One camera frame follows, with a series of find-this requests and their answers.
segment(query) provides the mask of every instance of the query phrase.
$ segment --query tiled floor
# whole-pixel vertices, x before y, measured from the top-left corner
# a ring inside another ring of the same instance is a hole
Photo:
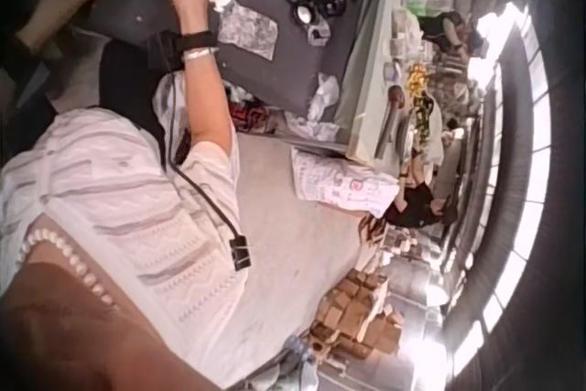
[[[97,104],[103,42],[73,63],[54,103],[60,112]],[[305,330],[321,295],[359,259],[358,218],[295,196],[289,146],[239,136],[242,227],[253,267],[246,292],[202,373],[226,387],[276,355]],[[363,253],[362,263],[367,259]]]

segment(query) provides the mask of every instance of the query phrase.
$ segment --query black cable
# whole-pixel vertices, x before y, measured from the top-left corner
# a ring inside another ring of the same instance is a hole
[[[218,217],[220,217],[220,219],[226,224],[226,226],[228,226],[228,228],[232,232],[234,238],[230,240],[230,248],[232,250],[234,269],[237,272],[239,270],[251,266],[250,253],[248,252],[248,244],[246,242],[246,237],[238,233],[238,231],[236,230],[232,222],[230,222],[230,219],[228,219],[226,214],[224,214],[223,211],[218,207],[218,205],[214,203],[214,201],[210,198],[210,196],[206,194],[206,192],[200,187],[200,185],[191,180],[188,176],[185,175],[185,173],[183,173],[183,171],[179,169],[173,158],[173,131],[175,129],[175,112],[177,111],[177,89],[175,86],[175,71],[171,68],[171,65],[167,57],[165,57],[165,51],[163,50],[163,42],[161,41],[160,34],[157,34],[157,42],[161,50],[160,55],[163,58],[169,75],[171,76],[171,87],[173,89],[173,106],[171,111],[171,127],[169,129],[169,142],[167,152],[168,164],[173,171],[175,171],[179,176],[181,176],[182,179],[189,183],[190,186],[194,190],[196,190],[204,200],[208,202],[208,204],[212,207],[215,213],[218,214]]]

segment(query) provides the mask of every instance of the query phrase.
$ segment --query black wristband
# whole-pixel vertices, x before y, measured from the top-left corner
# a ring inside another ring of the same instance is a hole
[[[183,53],[186,50],[217,48],[218,39],[211,31],[198,32],[197,34],[187,34],[179,37],[177,40],[177,50]]]

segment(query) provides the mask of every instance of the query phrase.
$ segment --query pearl necklace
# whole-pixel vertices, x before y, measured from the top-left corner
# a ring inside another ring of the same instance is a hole
[[[97,282],[96,276],[89,272],[87,265],[82,262],[78,255],[75,255],[73,252],[73,246],[68,244],[65,239],[60,237],[57,233],[50,231],[49,229],[37,229],[27,237],[27,240],[22,244],[18,252],[18,259],[16,260],[18,268],[27,261],[28,254],[30,254],[31,249],[35,244],[43,241],[54,244],[63,253],[63,256],[65,256],[75,268],[75,274],[96,297],[108,306],[114,304],[112,297],[106,294],[103,286]]]

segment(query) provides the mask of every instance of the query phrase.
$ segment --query stacked wooden pieces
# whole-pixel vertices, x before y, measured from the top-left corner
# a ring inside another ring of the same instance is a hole
[[[390,305],[377,312],[376,300],[385,288],[384,275],[350,273],[320,302],[308,342],[318,362],[334,350],[342,350],[357,359],[366,359],[373,350],[394,354],[403,328],[403,317]]]

